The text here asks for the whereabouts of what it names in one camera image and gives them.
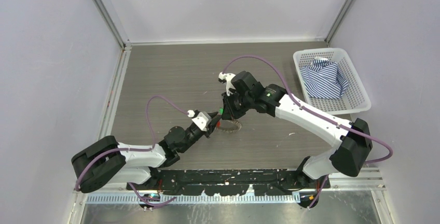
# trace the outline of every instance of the gray wood-grain tabletop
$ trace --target gray wood-grain tabletop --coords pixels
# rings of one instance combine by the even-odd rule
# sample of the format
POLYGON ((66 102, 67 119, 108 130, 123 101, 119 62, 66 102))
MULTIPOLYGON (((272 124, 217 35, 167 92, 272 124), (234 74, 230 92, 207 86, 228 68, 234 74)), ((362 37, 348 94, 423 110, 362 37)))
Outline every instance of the gray wood-grain tabletop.
MULTIPOLYGON (((266 58, 283 72, 291 91, 303 93, 292 55, 298 50, 324 48, 324 42, 191 44, 134 46, 123 81, 112 135, 126 144, 149 145, 152 137, 145 120, 145 105, 153 95, 163 95, 184 110, 217 111, 225 85, 218 74, 233 58, 254 54, 266 58)), ((263 86, 281 80, 261 61, 246 58, 228 72, 251 72, 263 86)), ((157 141, 175 125, 186 129, 191 120, 165 101, 154 99, 149 109, 157 141)), ((201 138, 170 169, 295 168, 306 156, 330 146, 303 128, 254 110, 240 118, 242 129, 233 134, 215 131, 201 138)))

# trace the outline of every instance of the blue and white striped shirt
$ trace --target blue and white striped shirt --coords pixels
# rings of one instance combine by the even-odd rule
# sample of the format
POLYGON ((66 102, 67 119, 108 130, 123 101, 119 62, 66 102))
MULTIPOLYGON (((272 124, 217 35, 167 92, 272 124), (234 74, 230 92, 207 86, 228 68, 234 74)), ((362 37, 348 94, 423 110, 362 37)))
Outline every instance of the blue and white striped shirt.
POLYGON ((348 81, 338 63, 327 58, 315 57, 311 65, 299 69, 310 97, 340 99, 348 87, 348 81))

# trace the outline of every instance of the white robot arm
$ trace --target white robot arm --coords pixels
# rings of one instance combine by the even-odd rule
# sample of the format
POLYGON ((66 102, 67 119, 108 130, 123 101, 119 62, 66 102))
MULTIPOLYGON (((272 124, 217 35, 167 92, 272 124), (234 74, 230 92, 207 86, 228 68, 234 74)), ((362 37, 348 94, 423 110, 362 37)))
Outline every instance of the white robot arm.
POLYGON ((297 124, 330 144, 330 150, 303 159, 293 175, 293 180, 299 186, 310 187, 316 180, 333 172, 353 177, 358 175, 372 149, 371 141, 331 125, 302 107, 306 106, 338 124, 369 134, 365 121, 358 119, 352 123, 305 103, 299 107, 284 88, 274 84, 263 87, 246 71, 237 75, 220 73, 218 78, 226 84, 226 92, 222 94, 224 110, 221 114, 190 110, 188 116, 192 124, 187 129, 172 127, 155 146, 127 145, 117 142, 113 136, 107 136, 73 156, 72 165, 81 191, 93 192, 108 183, 155 185, 156 182, 152 183, 151 179, 154 179, 153 174, 158 173, 156 168, 169 167, 180 159, 177 153, 184 153, 203 136, 209 138, 220 119, 239 119, 250 109, 297 124))
POLYGON ((242 71, 237 75, 220 73, 220 82, 226 84, 223 96, 225 112, 223 119, 238 119, 247 110, 255 109, 259 113, 267 113, 273 117, 285 119, 316 134, 330 144, 331 149, 314 157, 306 157, 297 169, 297 180, 306 184, 334 172, 342 172, 348 176, 357 176, 372 149, 371 140, 350 133, 339 125, 369 134, 368 124, 358 119, 355 123, 327 114, 310 106, 293 95, 301 102, 301 107, 294 104, 284 88, 270 84, 263 87, 249 72, 242 71), (328 119, 333 119, 338 125, 329 124, 322 118, 303 110, 303 107, 328 119))

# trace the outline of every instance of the metal floor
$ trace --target metal floor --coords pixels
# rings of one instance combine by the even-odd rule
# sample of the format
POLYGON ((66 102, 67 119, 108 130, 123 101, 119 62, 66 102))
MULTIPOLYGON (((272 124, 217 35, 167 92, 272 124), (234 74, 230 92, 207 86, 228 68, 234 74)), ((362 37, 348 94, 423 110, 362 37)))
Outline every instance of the metal floor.
MULTIPOLYGON (((292 55, 298 50, 324 47, 324 42, 134 46, 112 134, 119 142, 151 144, 145 105, 153 95, 163 95, 182 109, 218 110, 222 107, 221 93, 225 92, 218 74, 228 61, 244 54, 267 58, 283 72, 291 91, 302 99, 292 55)), ((242 59, 228 72, 242 70, 251 72, 263 86, 281 85, 276 73, 261 61, 242 59)), ((160 99, 152 102, 149 112, 158 141, 173 126, 185 129, 191 124, 188 117, 160 99)), ((201 138, 169 168, 294 168, 304 157, 329 149, 326 142, 303 128, 254 110, 240 121, 243 128, 238 133, 214 132, 209 139, 201 138)))
POLYGON ((152 212, 136 204, 87 204, 81 223, 371 224, 380 219, 370 191, 324 191, 311 211, 295 203, 170 204, 152 212))

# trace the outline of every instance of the laundry basket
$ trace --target laundry basket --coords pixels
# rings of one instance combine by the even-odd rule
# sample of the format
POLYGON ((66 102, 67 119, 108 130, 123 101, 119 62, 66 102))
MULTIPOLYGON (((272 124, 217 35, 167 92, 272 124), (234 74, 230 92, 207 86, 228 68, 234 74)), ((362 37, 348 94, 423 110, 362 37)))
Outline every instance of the laundry basket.
POLYGON ((353 63, 347 52, 339 48, 323 48, 323 49, 307 49, 297 51, 293 54, 293 61, 295 62, 296 73, 301 82, 302 91, 306 102, 319 110, 322 110, 331 115, 337 114, 353 114, 361 111, 367 111, 371 108, 371 102, 365 91, 364 85, 359 78, 353 63), (299 69, 306 65, 310 65, 315 57, 325 57, 332 62, 337 62, 341 72, 348 81, 348 87, 342 98, 337 100, 332 99, 317 99, 309 97, 309 94, 304 84, 303 77, 299 69))

